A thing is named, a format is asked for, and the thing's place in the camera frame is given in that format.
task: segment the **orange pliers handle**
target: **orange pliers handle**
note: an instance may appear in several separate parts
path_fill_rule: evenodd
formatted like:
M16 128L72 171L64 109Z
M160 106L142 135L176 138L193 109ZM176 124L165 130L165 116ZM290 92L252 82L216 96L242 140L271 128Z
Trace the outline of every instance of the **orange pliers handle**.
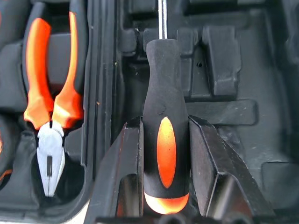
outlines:
M55 101L47 81L47 47L51 33L47 5L34 5L24 38L23 64L29 82L24 119L36 130L51 119L71 128L84 117L83 89L87 53L87 20L84 0L70 1L71 58L65 85Z

